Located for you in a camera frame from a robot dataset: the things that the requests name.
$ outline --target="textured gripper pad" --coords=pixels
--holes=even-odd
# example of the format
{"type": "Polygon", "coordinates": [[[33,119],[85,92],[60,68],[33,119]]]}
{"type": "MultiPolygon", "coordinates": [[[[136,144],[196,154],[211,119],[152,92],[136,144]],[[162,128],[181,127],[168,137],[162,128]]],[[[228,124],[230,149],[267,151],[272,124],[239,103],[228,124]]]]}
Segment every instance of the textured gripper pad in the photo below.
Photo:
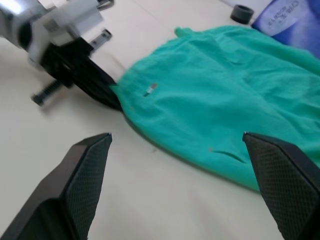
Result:
{"type": "Polygon", "coordinates": [[[65,203],[80,240],[87,240],[102,188],[110,140],[92,145],[65,193],[65,203]]]}
{"type": "Polygon", "coordinates": [[[289,157],[267,141],[245,135],[261,195],[285,240],[301,239],[319,207],[319,195],[289,157]]]}

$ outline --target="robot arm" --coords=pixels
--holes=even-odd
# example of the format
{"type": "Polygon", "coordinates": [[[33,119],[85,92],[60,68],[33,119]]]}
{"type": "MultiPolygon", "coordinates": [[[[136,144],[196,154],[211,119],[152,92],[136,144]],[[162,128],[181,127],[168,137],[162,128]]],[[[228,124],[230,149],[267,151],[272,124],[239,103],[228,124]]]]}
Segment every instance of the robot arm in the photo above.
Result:
{"type": "Polygon", "coordinates": [[[56,80],[32,100],[42,105],[60,86],[76,84],[95,100],[121,110],[109,86],[113,79],[90,60],[91,54],[111,38],[106,29],[91,43],[81,38],[103,18],[101,10],[114,0],[70,0],[46,9],[37,0],[0,0],[0,36],[28,52],[35,68],[56,80]]]}

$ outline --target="white table surface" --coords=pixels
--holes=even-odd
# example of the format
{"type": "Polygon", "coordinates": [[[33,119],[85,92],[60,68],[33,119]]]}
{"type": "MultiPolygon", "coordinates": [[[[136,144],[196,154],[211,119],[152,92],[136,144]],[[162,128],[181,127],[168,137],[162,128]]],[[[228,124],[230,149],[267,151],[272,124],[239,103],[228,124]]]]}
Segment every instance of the white table surface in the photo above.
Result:
{"type": "MultiPolygon", "coordinates": [[[[218,0],[118,0],[105,12],[113,33],[94,60],[119,77],[174,38],[175,27],[235,24],[218,0]],[[116,59],[121,67],[114,67],[116,59]]],[[[83,138],[111,132],[100,201],[89,240],[281,240],[262,197],[162,152],[119,112],[78,89],[63,90],[41,110],[31,100],[51,78],[0,38],[0,234],[40,180],[83,138]]]]}

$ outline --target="blue bag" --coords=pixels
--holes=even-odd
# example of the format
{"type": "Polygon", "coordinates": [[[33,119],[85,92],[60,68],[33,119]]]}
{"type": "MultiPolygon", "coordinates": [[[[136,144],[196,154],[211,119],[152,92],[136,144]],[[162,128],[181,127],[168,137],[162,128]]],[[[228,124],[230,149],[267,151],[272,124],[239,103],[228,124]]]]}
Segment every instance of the blue bag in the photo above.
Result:
{"type": "Polygon", "coordinates": [[[273,0],[252,27],[320,58],[320,0],[273,0]]]}

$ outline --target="metal bracket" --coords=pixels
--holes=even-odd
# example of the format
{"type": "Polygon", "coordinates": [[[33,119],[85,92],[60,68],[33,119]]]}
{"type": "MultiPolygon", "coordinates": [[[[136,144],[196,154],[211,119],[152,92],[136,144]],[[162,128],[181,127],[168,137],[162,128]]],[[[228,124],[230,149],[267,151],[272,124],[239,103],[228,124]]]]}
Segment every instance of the metal bracket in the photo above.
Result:
{"type": "Polygon", "coordinates": [[[104,29],[102,33],[93,39],[89,44],[93,47],[91,54],[98,50],[104,43],[108,42],[112,38],[111,32],[107,29],[104,29]]]}

